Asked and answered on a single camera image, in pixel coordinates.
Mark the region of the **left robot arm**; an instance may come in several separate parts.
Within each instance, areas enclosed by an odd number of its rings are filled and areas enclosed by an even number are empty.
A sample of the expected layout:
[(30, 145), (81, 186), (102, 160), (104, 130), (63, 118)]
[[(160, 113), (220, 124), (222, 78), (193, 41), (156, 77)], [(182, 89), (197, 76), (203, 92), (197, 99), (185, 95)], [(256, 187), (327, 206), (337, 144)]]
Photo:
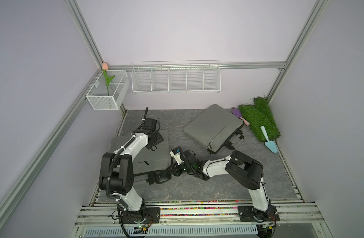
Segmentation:
[(157, 149), (156, 145), (163, 141), (160, 128), (157, 120), (143, 118), (125, 144), (102, 157), (99, 189), (105, 191), (107, 198), (117, 199), (128, 212), (139, 212), (144, 204), (143, 198), (133, 188), (133, 160), (143, 148)]

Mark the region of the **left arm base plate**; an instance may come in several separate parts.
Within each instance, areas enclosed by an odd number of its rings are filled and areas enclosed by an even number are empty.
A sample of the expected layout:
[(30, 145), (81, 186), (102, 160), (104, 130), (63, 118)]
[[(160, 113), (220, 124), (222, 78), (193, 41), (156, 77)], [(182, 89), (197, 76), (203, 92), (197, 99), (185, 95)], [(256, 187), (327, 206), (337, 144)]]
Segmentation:
[(158, 224), (161, 217), (160, 207), (146, 207), (140, 211), (123, 211), (121, 221), (123, 224)]

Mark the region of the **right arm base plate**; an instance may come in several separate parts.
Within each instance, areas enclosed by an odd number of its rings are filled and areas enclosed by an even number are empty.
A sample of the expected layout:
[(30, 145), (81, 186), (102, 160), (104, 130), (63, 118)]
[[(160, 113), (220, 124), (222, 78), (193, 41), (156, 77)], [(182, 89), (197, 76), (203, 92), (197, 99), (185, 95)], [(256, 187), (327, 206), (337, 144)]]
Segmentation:
[(260, 211), (253, 206), (239, 206), (238, 213), (241, 222), (278, 222), (280, 217), (277, 208), (270, 205), (266, 211)]

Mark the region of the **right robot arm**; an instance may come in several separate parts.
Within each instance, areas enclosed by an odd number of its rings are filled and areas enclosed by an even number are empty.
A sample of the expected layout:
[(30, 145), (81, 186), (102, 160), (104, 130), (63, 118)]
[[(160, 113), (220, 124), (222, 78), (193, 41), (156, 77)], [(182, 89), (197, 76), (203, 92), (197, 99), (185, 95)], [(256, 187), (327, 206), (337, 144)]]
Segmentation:
[(209, 180), (215, 176), (231, 175), (248, 189), (255, 213), (266, 213), (271, 208), (264, 188), (263, 165), (242, 152), (234, 150), (222, 159), (200, 161), (194, 153), (178, 147), (170, 155), (176, 161), (170, 167), (174, 176), (187, 173), (201, 180)]

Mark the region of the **grey laptop bag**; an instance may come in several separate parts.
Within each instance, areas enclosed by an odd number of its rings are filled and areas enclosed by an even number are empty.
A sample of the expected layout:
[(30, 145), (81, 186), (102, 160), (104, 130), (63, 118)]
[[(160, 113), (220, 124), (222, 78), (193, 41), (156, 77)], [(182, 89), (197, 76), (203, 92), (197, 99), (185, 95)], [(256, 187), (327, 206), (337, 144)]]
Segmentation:
[(142, 148), (133, 160), (134, 185), (165, 183), (172, 178), (172, 174), (167, 168), (173, 160), (170, 155), (171, 146), (169, 142), (169, 132), (160, 130), (159, 133), (164, 141), (156, 145), (157, 149), (152, 151)]
[(244, 140), (242, 120), (217, 104), (211, 105), (192, 122), (183, 128), (186, 135), (207, 149), (217, 154), (223, 147), (235, 150)]

